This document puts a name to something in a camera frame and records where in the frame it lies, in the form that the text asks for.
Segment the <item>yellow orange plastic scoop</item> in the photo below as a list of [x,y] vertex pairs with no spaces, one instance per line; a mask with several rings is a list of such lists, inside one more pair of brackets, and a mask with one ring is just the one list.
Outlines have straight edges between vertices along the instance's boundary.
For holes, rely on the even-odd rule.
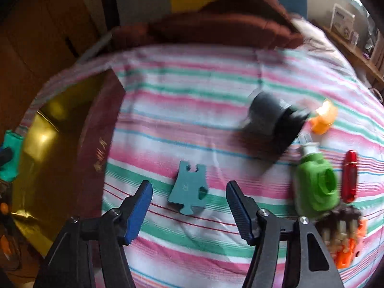
[[309,119],[311,131],[316,135],[323,135],[334,124],[338,116],[338,108],[334,103],[326,99],[320,107],[318,107],[314,116]]

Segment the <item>striped bed sheet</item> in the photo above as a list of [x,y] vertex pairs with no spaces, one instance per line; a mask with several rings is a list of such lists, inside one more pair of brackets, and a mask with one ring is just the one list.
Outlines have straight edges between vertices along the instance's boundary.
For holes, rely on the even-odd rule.
[[[368,223],[360,256],[340,272],[346,287],[365,287],[383,258],[383,106],[325,34],[294,19],[306,42],[296,50],[222,46],[150,46],[74,66],[52,77],[25,113],[90,75],[111,69],[126,94],[106,166],[102,211],[120,205],[143,180],[154,197],[139,236],[126,249],[137,287],[240,287],[252,248],[240,237],[225,198],[235,180],[277,216],[295,215],[291,182],[299,160],[293,144],[274,165],[260,144],[241,136],[252,92],[263,86],[288,103],[320,106],[330,99],[338,116],[322,136],[325,158],[342,171],[348,150],[359,155],[355,206]],[[204,208],[183,215],[168,202],[180,161],[206,166]]]

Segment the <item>black jar with clear lid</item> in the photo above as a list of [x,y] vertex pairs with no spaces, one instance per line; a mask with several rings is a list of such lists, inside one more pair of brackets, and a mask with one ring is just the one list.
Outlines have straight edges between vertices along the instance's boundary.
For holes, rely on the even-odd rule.
[[243,131],[267,143],[267,148],[282,154],[301,132],[311,112],[276,97],[266,90],[250,95]]

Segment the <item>gold tray box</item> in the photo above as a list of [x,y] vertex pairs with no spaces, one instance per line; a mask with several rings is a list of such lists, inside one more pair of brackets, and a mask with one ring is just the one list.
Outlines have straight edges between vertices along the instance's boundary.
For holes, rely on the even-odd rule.
[[106,162],[126,91],[111,69],[39,106],[12,183],[12,218],[42,256],[72,216],[102,212]]

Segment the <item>green plug-in device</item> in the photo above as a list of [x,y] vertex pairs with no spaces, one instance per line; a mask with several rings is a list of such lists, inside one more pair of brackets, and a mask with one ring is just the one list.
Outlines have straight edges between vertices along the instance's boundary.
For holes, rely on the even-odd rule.
[[331,163],[308,133],[298,135],[301,158],[294,172],[295,210],[299,216],[317,219],[340,202],[338,180]]

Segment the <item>teal plastic spool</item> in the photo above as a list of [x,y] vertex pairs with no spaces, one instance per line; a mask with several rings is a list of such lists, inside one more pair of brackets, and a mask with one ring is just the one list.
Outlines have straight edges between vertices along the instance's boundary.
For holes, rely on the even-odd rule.
[[1,181],[12,182],[18,176],[19,160],[24,138],[6,130],[1,145]]

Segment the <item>wooden side table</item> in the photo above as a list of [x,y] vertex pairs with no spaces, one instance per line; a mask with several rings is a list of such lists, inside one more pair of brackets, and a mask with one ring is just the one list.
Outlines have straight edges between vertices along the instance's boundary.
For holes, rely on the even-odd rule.
[[347,40],[337,35],[337,33],[320,25],[315,20],[312,20],[311,23],[321,29],[340,53],[344,55],[363,84],[383,94],[383,75],[377,69],[376,65],[363,55],[363,52],[357,46],[350,44]]

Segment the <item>red metallic oblong object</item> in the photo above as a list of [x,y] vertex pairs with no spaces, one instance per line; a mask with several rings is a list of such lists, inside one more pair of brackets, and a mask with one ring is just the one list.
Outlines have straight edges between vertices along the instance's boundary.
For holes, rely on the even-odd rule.
[[355,150],[349,150],[344,157],[342,168],[341,198],[346,204],[350,204],[356,198],[358,155]]

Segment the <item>brown quilted blanket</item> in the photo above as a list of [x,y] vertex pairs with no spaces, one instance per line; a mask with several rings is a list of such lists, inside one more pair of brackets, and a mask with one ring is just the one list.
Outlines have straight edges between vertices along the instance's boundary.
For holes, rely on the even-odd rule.
[[112,41],[121,50],[156,44],[295,49],[304,37],[278,0],[214,0],[197,11],[116,28]]

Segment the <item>white product box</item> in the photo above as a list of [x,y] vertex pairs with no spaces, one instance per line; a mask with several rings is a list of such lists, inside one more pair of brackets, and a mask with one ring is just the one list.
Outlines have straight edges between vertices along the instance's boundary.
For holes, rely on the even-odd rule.
[[335,3],[331,17],[330,29],[346,40],[351,39],[354,32],[355,15]]

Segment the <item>grey-blue plastic piece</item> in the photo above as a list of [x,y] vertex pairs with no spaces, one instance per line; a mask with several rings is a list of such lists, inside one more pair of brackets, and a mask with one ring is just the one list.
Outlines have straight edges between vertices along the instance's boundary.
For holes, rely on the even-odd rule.
[[206,166],[197,164],[195,169],[187,161],[180,161],[178,175],[168,197],[168,202],[177,204],[183,215],[193,215],[193,207],[204,208],[208,193]]

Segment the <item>orange building block toy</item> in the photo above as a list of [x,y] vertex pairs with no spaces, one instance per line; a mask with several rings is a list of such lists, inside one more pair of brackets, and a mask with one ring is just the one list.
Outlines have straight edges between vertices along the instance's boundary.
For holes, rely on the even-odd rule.
[[351,266],[363,252],[367,221],[352,205],[341,204],[315,223],[337,269]]

